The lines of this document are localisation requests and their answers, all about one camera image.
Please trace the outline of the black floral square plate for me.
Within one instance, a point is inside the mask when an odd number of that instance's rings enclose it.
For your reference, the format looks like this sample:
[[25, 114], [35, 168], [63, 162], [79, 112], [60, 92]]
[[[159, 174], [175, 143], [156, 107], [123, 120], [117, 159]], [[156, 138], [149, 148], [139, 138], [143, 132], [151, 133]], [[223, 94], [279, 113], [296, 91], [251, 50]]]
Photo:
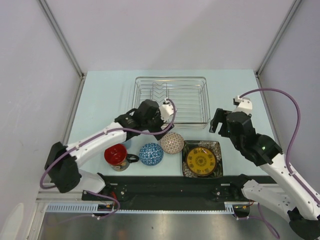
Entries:
[[[213, 152], [217, 160], [217, 166], [208, 176], [197, 176], [187, 167], [186, 157], [190, 150], [196, 147], [204, 147]], [[182, 149], [182, 174], [187, 178], [218, 179], [223, 176], [223, 160], [221, 146], [218, 141], [212, 140], [186, 140]]]

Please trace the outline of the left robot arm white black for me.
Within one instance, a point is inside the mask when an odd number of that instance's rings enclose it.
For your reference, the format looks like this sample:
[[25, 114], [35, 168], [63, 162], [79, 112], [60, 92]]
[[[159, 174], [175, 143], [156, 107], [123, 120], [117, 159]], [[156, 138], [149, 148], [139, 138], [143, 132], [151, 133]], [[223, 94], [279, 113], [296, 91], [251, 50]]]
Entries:
[[40, 188], [57, 189], [62, 194], [73, 190], [93, 192], [98, 199], [107, 199], [111, 188], [105, 180], [98, 173], [81, 170], [81, 166], [98, 153], [139, 135], [160, 140], [174, 127], [176, 113], [169, 98], [162, 105], [147, 99], [92, 136], [67, 145], [56, 142], [48, 154]]

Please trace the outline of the red brown patterned bowl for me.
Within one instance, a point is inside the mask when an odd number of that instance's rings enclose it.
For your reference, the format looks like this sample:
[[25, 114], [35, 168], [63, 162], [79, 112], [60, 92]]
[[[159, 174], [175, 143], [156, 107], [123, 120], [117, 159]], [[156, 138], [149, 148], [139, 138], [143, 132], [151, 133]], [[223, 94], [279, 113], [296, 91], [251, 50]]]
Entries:
[[176, 132], [170, 132], [161, 139], [160, 145], [165, 153], [175, 155], [182, 151], [184, 138]]

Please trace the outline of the blue patterned bowl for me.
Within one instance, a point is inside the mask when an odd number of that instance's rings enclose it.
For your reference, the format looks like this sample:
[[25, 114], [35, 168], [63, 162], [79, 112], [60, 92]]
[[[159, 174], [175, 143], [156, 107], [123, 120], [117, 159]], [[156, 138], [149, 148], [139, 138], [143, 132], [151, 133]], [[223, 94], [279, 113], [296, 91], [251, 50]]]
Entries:
[[139, 160], [146, 166], [155, 166], [159, 164], [163, 157], [164, 151], [157, 143], [147, 143], [139, 150]]

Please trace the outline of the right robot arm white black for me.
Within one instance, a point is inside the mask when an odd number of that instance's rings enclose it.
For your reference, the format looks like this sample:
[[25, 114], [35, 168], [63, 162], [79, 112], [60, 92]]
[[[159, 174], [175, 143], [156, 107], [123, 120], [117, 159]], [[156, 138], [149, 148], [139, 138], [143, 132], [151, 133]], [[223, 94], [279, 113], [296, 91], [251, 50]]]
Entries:
[[286, 163], [282, 148], [269, 136], [256, 133], [251, 115], [218, 108], [210, 122], [211, 133], [229, 138], [234, 148], [247, 160], [266, 172], [285, 195], [260, 186], [253, 178], [239, 175], [230, 188], [231, 196], [242, 201], [256, 201], [272, 210], [289, 223], [290, 228], [304, 240], [320, 237], [320, 194]]

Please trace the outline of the yellow round plate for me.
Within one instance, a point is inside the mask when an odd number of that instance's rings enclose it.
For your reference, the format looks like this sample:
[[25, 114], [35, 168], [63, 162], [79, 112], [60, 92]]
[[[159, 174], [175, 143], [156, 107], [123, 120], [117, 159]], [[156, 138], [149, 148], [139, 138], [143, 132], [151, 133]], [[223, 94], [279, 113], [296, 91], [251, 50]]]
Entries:
[[214, 153], [205, 147], [195, 147], [186, 156], [187, 168], [198, 177], [212, 174], [217, 167]]

